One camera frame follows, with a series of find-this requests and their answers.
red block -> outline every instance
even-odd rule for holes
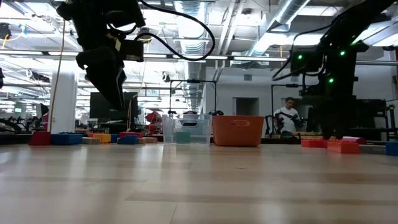
[[[328,150],[342,154],[359,154],[359,144],[352,141],[329,141]]]
[[[323,139],[303,139],[301,140],[301,146],[326,148],[326,141]]]
[[[30,146],[49,146],[51,145],[51,133],[46,131],[36,131],[29,141]]]
[[[144,135],[142,133],[133,133],[133,132],[120,133],[120,138],[124,138],[126,136],[137,136],[139,139],[144,137]]]
[[[345,136],[345,137],[343,137],[343,141],[351,141],[351,142],[355,142],[355,143],[358,143],[358,144],[367,144],[365,138],[357,138],[357,137]]]

red object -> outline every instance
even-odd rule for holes
[[[328,150],[342,154],[359,154],[359,144],[350,141],[329,141]]]
[[[142,133],[132,133],[132,132],[120,133],[121,138],[124,138],[126,136],[137,136],[139,139],[144,137],[144,135]]]
[[[357,137],[345,136],[345,137],[343,137],[343,141],[351,141],[351,142],[355,142],[355,143],[358,143],[358,144],[367,144],[365,138],[357,138]]]
[[[214,116],[213,139],[219,146],[250,146],[261,143],[262,116]]]
[[[51,145],[51,133],[46,131],[36,131],[29,141],[30,146],[49,146]]]
[[[162,132],[162,117],[158,112],[148,114],[145,119],[150,122],[149,125],[145,125],[145,129],[148,130],[148,135],[151,136]]]
[[[323,139],[303,139],[301,140],[302,147],[316,147],[327,148],[327,142]]]

doorway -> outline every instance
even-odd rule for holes
[[[259,99],[233,98],[233,114],[238,116],[259,116]]]

wooden floor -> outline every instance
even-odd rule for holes
[[[398,158],[324,149],[0,147],[4,224],[397,224]]]

red box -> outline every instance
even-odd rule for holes
[[[120,133],[119,137],[124,138],[126,136],[137,136],[139,139],[144,137],[142,133],[132,133],[132,132],[122,132]]]
[[[46,132],[46,131],[34,132],[28,145],[30,145],[30,146],[49,146],[49,145],[51,145],[51,133]]]
[[[302,147],[317,147],[327,148],[326,141],[323,139],[303,139],[301,140]]]
[[[359,144],[351,141],[330,141],[328,150],[342,154],[359,154]]]

